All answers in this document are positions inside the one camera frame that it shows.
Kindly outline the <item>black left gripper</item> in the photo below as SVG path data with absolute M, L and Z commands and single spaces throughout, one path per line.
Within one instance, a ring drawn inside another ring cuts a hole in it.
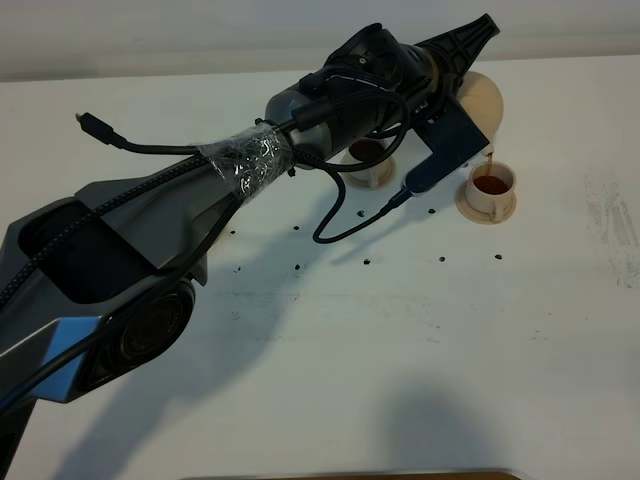
M 393 91 L 410 110 L 411 128 L 430 148 L 441 141 L 430 121 L 446 114 L 448 101 L 486 44 L 500 33 L 489 14 L 415 45 L 398 42 L 381 24 L 372 24 L 334 51 L 323 68 L 299 81 L 311 100 L 332 102 L 376 87 Z

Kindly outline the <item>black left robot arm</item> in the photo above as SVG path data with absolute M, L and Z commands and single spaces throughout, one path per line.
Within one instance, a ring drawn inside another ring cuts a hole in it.
M 408 45 L 360 30 L 265 114 L 203 145 L 128 141 L 84 113 L 82 130 L 131 153 L 173 156 L 147 177 L 94 182 L 12 223 L 1 247 L 1 437 L 39 399 L 68 403 L 154 359 L 181 335 L 206 255 L 234 214 L 282 175 L 372 170 L 409 132 L 430 155 L 385 205 L 424 193 L 488 145 L 457 100 L 499 32 L 488 15 Z

